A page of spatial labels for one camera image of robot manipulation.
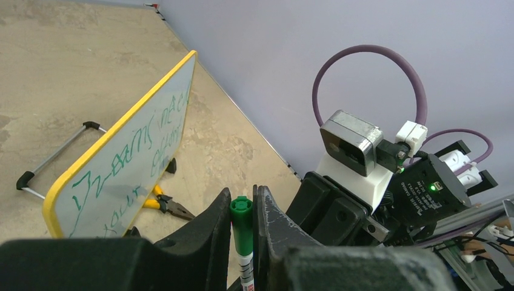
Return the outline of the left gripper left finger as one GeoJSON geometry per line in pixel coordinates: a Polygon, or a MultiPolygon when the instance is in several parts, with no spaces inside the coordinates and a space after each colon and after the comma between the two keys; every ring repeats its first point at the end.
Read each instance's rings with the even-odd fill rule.
{"type": "Polygon", "coordinates": [[[2,290],[225,290],[230,190],[157,241],[20,239],[1,246],[2,290]]]}

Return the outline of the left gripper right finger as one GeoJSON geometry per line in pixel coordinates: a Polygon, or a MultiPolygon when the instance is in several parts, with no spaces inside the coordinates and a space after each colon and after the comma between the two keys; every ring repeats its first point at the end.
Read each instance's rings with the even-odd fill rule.
{"type": "Polygon", "coordinates": [[[416,247],[324,246],[267,186],[253,186],[256,290],[456,290],[444,263],[416,247]]]}

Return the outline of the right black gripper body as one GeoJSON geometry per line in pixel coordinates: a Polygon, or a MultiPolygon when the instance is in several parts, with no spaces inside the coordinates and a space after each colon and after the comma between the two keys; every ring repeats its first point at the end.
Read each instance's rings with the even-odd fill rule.
{"type": "Polygon", "coordinates": [[[316,172],[305,174],[286,215],[325,246],[377,246],[401,229],[386,207],[371,213],[363,200],[316,172]]]}

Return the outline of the white green marker pen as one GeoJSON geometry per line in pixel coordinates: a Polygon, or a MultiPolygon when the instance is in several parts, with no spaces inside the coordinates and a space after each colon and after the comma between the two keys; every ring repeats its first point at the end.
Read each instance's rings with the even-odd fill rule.
{"type": "Polygon", "coordinates": [[[254,290],[253,276],[253,202],[238,196],[230,203],[232,230],[238,256],[239,279],[243,290],[254,290]]]}

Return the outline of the yellow framed whiteboard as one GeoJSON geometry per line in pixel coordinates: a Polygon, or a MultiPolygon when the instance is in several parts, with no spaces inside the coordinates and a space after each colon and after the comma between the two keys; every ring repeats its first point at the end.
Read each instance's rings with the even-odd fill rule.
{"type": "Polygon", "coordinates": [[[54,238],[120,237],[181,145],[197,61],[190,51],[50,187],[54,238]]]}

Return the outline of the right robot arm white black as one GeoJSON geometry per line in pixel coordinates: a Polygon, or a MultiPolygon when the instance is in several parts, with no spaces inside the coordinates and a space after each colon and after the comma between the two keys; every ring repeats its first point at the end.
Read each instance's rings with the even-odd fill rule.
{"type": "Polygon", "coordinates": [[[431,237],[437,223],[472,207],[475,194],[497,186],[468,159],[457,141],[434,153],[418,152],[404,167],[402,147],[380,150],[369,176],[325,156],[305,174],[287,215],[326,246],[411,246],[431,237]]]}

